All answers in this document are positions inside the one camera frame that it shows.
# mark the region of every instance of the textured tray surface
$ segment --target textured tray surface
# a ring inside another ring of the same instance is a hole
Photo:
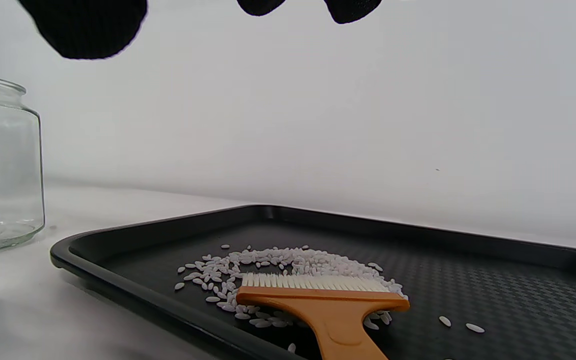
[[[148,244],[149,238],[137,241]],[[231,248],[222,250],[221,244]],[[380,264],[383,275],[402,284],[411,302],[409,312],[393,313],[390,326],[376,320],[380,330],[367,330],[392,360],[576,360],[576,275],[423,247],[406,237],[384,241],[278,220],[251,221],[121,253],[101,261],[101,265],[279,347],[286,349],[295,343],[297,355],[320,359],[309,329],[254,328],[206,303],[208,294],[191,282],[174,292],[174,285],[182,278],[176,272],[178,267],[201,260],[208,253],[222,256],[241,251],[249,244],[258,250],[307,244],[311,249],[345,255],[364,264]],[[247,269],[256,270],[242,267],[242,271]],[[439,322],[442,315],[452,321],[451,328]],[[486,332],[468,330],[467,322],[482,326]]]

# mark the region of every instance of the glass jar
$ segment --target glass jar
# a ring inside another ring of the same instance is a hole
[[[21,103],[22,86],[0,79],[0,248],[44,227],[39,115]]]

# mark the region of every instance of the brush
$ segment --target brush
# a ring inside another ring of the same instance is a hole
[[[247,273],[237,303],[284,310],[314,331],[323,360],[388,360],[364,330],[379,310],[405,312],[410,303],[377,280],[340,275]]]

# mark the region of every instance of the tray rim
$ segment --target tray rim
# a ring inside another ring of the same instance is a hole
[[[203,312],[198,312],[194,308],[187,306],[183,303],[175,301],[173,298],[164,296],[156,291],[148,289],[143,285],[128,280],[127,278],[117,275],[116,273],[105,269],[99,264],[87,260],[71,251],[71,244],[76,240],[105,233],[108,231],[125,230],[130,228],[137,228],[141,226],[154,225],[159,223],[167,223],[169,221],[180,221],[182,219],[190,219],[204,215],[214,215],[222,212],[232,212],[235,210],[242,210],[246,208],[259,208],[259,209],[279,209],[284,211],[295,212],[308,212],[319,215],[331,215],[334,217],[343,217],[346,219],[355,219],[356,221],[370,221],[374,223],[390,224],[395,226],[403,226],[409,229],[420,231],[438,231],[440,233],[451,235],[464,235],[467,237],[476,237],[480,240],[493,240],[507,244],[512,244],[515,247],[530,247],[534,249],[545,249],[547,251],[556,251],[560,253],[564,263],[576,258],[576,248],[567,246],[560,246],[556,244],[533,243],[530,241],[507,239],[503,237],[495,237],[490,235],[473,234],[470,232],[460,232],[455,230],[446,230],[442,228],[433,228],[421,225],[411,225],[407,223],[398,223],[395,221],[387,221],[384,219],[366,218],[361,216],[353,216],[348,214],[338,214],[334,212],[326,212],[320,210],[302,209],[299,207],[288,207],[272,204],[248,204],[238,205],[234,207],[224,207],[216,210],[209,210],[205,212],[197,212],[194,214],[187,214],[183,216],[176,216],[172,218],[157,219],[152,221],[144,221],[140,223],[133,223],[128,225],[121,225],[116,227],[101,228],[98,230],[90,230],[79,234],[70,235],[57,243],[53,244],[50,248],[50,261],[52,264],[60,269],[64,269],[73,273],[74,275],[82,278],[83,280],[90,281],[98,287],[110,287],[112,291],[119,291],[126,294],[131,300],[136,300],[138,303],[145,305],[147,308],[159,312],[161,315],[172,317],[180,324],[197,332],[198,334],[212,338],[212,340],[225,344],[226,346],[234,349],[240,353],[245,354],[252,359],[258,360],[297,360],[301,357],[289,353],[285,349],[276,346],[270,342],[260,340],[258,337],[251,333],[247,333],[238,328],[233,328],[231,325],[215,319],[214,317],[205,315]],[[505,259],[506,261],[517,262],[517,260]],[[548,267],[544,264],[536,264],[537,266]]]

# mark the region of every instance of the orange brush handle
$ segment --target orange brush handle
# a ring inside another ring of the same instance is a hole
[[[390,292],[242,286],[237,302],[292,313],[314,331],[323,360],[388,360],[364,330],[377,310],[406,311],[410,303]]]

